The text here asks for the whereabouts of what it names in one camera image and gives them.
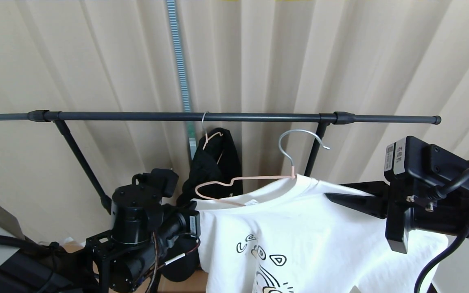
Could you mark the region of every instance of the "horizontal metal rod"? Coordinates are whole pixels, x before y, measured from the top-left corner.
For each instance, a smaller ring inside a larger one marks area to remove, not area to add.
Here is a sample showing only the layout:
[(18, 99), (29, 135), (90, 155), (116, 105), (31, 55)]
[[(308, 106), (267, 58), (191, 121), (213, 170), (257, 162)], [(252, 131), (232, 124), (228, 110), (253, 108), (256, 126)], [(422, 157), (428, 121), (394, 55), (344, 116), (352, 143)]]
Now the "horizontal metal rod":
[[(0, 120), (117, 120), (117, 121), (201, 121), (204, 113), (180, 112), (52, 112), (0, 114)], [(353, 122), (425, 123), (439, 124), (439, 116), (383, 116), (354, 115), (346, 112), (326, 114), (293, 113), (207, 113), (205, 121), (225, 122), (325, 122), (349, 124)]]

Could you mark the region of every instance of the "black clothing rack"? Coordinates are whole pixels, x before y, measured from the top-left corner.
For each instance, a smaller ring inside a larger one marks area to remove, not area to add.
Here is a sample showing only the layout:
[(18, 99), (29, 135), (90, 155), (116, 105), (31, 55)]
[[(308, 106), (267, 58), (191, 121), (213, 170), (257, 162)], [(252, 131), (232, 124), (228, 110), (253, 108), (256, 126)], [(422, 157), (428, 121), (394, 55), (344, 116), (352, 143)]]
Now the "black clothing rack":
[[(76, 156), (86, 176), (88, 176), (97, 194), (101, 197), (101, 203), (108, 213), (112, 204), (97, 180), (90, 165), (70, 133), (65, 121), (67, 120), (93, 120), (93, 121), (217, 121), (217, 122), (312, 122), (318, 123), (316, 134), (323, 139), (325, 130), (330, 124), (342, 125), (354, 122), (379, 122), (379, 123), (422, 123), (439, 124), (439, 116), (395, 116), (395, 115), (355, 115), (347, 112), (320, 113), (320, 114), (293, 114), (293, 113), (204, 113), (189, 112), (60, 112), (49, 110), (36, 110), (28, 113), (0, 114), (0, 121), (30, 120), (33, 122), (54, 122), (59, 132), (63, 135), (73, 154)], [(314, 140), (305, 176), (311, 176), (312, 168), (320, 144)]]

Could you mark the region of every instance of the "brown surface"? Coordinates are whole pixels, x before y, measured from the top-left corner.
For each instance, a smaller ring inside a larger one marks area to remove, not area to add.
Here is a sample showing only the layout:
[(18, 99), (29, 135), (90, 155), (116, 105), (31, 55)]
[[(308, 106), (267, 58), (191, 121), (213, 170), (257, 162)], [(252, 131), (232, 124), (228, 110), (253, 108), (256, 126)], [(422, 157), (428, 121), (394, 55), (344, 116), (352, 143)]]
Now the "brown surface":
[[(67, 252), (75, 252), (82, 248), (78, 243), (67, 243), (63, 245)], [(184, 282), (171, 282), (162, 277), (158, 284), (159, 293), (203, 293), (207, 283), (207, 273), (204, 271), (196, 271), (189, 279)], [(145, 281), (136, 291), (136, 293), (144, 293), (149, 285), (149, 280)]]

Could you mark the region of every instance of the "silver metal hook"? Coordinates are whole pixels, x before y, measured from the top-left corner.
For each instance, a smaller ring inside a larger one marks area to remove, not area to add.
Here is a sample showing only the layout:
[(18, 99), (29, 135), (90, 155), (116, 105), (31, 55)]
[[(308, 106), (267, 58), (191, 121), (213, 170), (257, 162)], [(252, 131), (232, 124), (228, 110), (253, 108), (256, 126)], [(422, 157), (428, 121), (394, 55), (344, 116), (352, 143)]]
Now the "silver metal hook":
[(327, 149), (327, 150), (330, 150), (330, 149), (331, 149), (331, 148), (329, 148), (328, 146), (324, 145), (324, 144), (322, 143), (322, 139), (320, 139), (320, 137), (319, 137), (317, 134), (315, 134), (314, 132), (312, 132), (312, 131), (308, 131), (308, 130), (305, 130), (305, 129), (293, 129), (293, 130), (285, 131), (284, 133), (282, 133), (282, 134), (280, 135), (280, 138), (278, 139), (278, 148), (280, 149), (280, 152), (281, 152), (284, 156), (286, 156), (286, 157), (289, 159), (289, 161), (291, 161), (291, 167), (294, 167), (294, 161), (292, 160), (292, 157), (289, 156), (289, 154), (288, 154), (287, 152), (285, 152), (285, 151), (283, 150), (283, 148), (281, 147), (281, 139), (283, 139), (283, 137), (285, 137), (286, 135), (288, 135), (289, 133), (292, 133), (292, 132), (305, 132), (305, 133), (308, 133), (308, 134), (312, 135), (312, 136), (318, 141), (318, 143), (320, 143), (320, 145), (321, 145), (324, 149)]
[(202, 130), (203, 130), (203, 132), (204, 132), (205, 137), (207, 138), (207, 132), (206, 132), (205, 126), (204, 126), (204, 118), (205, 118), (205, 114), (206, 114), (206, 113), (209, 113), (209, 111), (204, 112), (204, 114), (203, 114), (203, 116), (202, 116)]

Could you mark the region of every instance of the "clothes hanger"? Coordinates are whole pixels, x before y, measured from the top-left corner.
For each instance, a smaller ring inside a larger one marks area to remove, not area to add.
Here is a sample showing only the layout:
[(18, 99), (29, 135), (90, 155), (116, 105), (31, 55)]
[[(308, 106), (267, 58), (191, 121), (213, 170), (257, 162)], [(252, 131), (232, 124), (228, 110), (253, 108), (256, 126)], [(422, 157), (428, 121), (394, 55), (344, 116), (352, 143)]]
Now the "clothes hanger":
[(204, 199), (211, 199), (211, 200), (214, 200), (214, 201), (217, 201), (217, 202), (223, 202), (223, 203), (228, 203), (228, 204), (232, 204), (234, 206), (245, 206), (244, 204), (241, 204), (241, 203), (238, 203), (238, 202), (231, 202), (231, 201), (227, 201), (227, 200), (221, 200), (221, 199), (216, 199), (216, 198), (211, 198), (211, 197), (207, 197), (203, 194), (201, 194), (199, 192), (199, 188), (201, 187), (204, 187), (204, 186), (208, 186), (208, 185), (213, 185), (213, 184), (220, 184), (222, 186), (232, 186), (236, 180), (253, 180), (253, 179), (283, 179), (283, 178), (290, 178), (290, 179), (295, 179), (296, 178), (296, 173), (294, 172), (294, 161), (292, 159), (291, 156), (289, 156), (289, 154), (287, 152), (285, 152), (285, 150), (283, 150), (283, 148), (281, 147), (281, 140), (283, 139), (283, 137), (285, 137), (286, 135), (288, 135), (289, 133), (292, 133), (292, 132), (305, 132), (305, 133), (308, 133), (312, 136), (314, 136), (314, 138), (318, 141), (318, 143), (320, 143), (320, 145), (324, 148), (324, 149), (327, 149), (327, 150), (330, 150), (330, 148), (326, 145), (324, 145), (322, 143), (322, 139), (320, 139), (320, 137), (318, 135), (316, 135), (314, 132), (311, 132), (311, 131), (308, 131), (308, 130), (305, 130), (305, 129), (293, 129), (293, 130), (288, 130), (288, 131), (285, 131), (284, 133), (282, 133), (280, 135), (280, 138), (278, 139), (278, 148), (280, 150), (280, 152), (286, 157), (289, 159), (289, 161), (291, 162), (291, 175), (272, 175), (272, 176), (249, 176), (249, 177), (235, 177), (235, 178), (232, 178), (231, 179), (231, 182), (229, 183), (223, 183), (223, 182), (220, 182), (220, 181), (210, 181), (210, 182), (205, 182), (205, 183), (202, 183), (202, 184), (199, 184), (197, 185), (197, 187), (195, 187), (195, 193), (201, 197), (201, 198), (204, 198)]
[[(223, 135), (224, 135), (222, 132), (216, 132), (214, 135), (212, 135), (210, 137), (207, 137), (207, 131), (205, 130), (205, 126), (204, 126), (204, 118), (205, 118), (206, 113), (209, 113), (209, 111), (204, 112), (204, 115), (202, 116), (202, 130), (205, 133), (205, 143), (204, 143), (204, 146), (203, 146), (202, 150), (205, 150), (205, 146), (210, 141), (210, 139), (212, 139), (214, 136), (220, 135), (220, 137), (223, 137)], [(223, 153), (224, 152), (222, 152), (222, 154), (220, 154), (220, 157), (218, 158), (218, 161), (216, 162), (216, 164), (218, 164), (218, 162), (220, 161), (220, 158), (222, 157)]]

